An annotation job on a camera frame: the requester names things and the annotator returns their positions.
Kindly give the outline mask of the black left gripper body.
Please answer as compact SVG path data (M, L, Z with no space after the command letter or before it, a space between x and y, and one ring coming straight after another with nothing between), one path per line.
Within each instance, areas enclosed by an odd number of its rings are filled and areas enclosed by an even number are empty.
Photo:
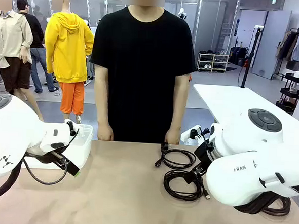
M26 152L26 156L36 158L44 164L54 163L60 167L67 167L67 158L60 151L51 151L44 155L36 155L34 153Z

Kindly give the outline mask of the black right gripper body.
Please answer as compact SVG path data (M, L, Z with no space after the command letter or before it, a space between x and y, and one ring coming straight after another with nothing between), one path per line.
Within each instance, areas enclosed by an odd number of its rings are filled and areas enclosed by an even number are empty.
M199 159L199 163L192 169L197 176L203 176L206 174L207 169L214 160L211 152L214 150L212 142L208 140L203 142L195 151L195 156Z

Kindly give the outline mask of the person's left hand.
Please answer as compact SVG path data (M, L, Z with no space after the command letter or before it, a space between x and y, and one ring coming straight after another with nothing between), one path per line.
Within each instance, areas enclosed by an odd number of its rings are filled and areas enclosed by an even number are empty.
M181 131L179 129L169 129L165 134L165 142L179 145L180 134Z

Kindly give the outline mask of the person's right hand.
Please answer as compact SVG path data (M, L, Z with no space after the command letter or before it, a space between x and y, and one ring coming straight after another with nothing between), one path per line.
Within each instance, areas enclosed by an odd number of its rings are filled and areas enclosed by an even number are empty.
M98 140L113 141L113 130L109 124L98 124L97 131Z

